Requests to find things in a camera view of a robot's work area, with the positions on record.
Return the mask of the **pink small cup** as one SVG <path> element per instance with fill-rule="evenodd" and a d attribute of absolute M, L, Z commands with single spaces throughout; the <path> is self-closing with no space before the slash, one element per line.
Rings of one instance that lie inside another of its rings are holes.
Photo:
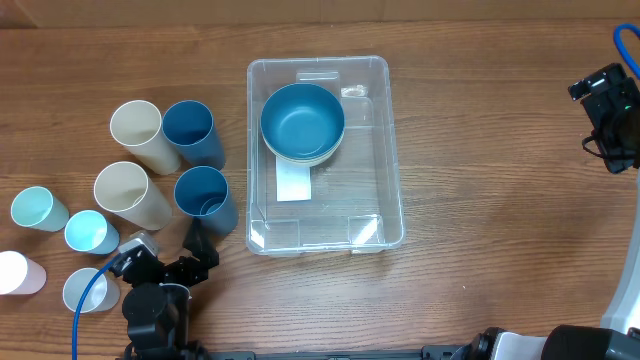
<path fill-rule="evenodd" d="M 2 295 L 31 295 L 46 283 L 45 269 L 35 261 L 16 251 L 1 253 Z"/>

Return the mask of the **dark blue bowl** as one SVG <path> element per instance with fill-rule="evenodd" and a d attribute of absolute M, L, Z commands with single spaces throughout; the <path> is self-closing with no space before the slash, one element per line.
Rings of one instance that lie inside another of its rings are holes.
<path fill-rule="evenodd" d="M 293 83 L 268 98 L 259 125 L 265 144 L 276 156 L 312 162 L 340 144 L 346 116 L 329 90 L 312 83 Z"/>

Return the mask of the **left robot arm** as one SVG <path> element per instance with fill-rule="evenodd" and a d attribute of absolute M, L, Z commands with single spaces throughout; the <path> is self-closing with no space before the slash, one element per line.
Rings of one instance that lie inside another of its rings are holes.
<path fill-rule="evenodd" d="M 198 219 L 191 222 L 182 247 L 191 255 L 170 264 L 158 259 L 159 246 L 146 231 L 118 247 L 109 271 L 131 285 L 122 303 L 130 339 L 125 359 L 209 358 L 200 342 L 188 339 L 190 288 L 208 279 L 219 253 Z"/>

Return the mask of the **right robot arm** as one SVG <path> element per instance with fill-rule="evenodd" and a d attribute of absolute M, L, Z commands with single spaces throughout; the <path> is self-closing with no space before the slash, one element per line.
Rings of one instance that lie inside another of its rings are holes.
<path fill-rule="evenodd" d="M 569 88 L 594 127 L 593 141 L 607 169 L 619 173 L 639 166 L 639 89 L 607 70 Z M 634 222 L 623 273 L 598 327 L 560 325 L 546 337 L 489 328 L 459 348 L 454 359 L 637 359 L 639 357 L 639 222 Z"/>

